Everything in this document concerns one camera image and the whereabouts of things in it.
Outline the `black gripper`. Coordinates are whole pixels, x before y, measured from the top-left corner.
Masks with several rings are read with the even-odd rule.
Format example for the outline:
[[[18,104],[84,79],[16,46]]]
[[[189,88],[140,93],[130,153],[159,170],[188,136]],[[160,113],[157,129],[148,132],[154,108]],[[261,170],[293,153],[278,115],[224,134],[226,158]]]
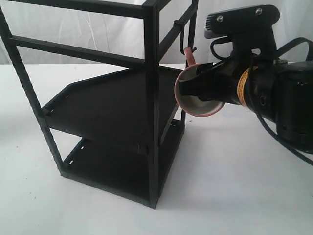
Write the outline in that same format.
[[[273,61],[258,55],[231,57],[198,65],[191,80],[179,80],[181,96],[221,101],[248,108],[274,107]]]

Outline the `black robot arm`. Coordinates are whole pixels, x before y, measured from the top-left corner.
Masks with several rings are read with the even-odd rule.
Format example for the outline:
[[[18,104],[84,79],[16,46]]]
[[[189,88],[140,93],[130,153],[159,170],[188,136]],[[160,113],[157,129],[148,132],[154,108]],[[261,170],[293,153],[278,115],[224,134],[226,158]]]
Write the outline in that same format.
[[[251,56],[217,64],[195,64],[175,83],[179,106],[196,117],[217,113],[225,104],[241,105],[276,125],[288,146],[313,151],[313,64],[274,64]]]

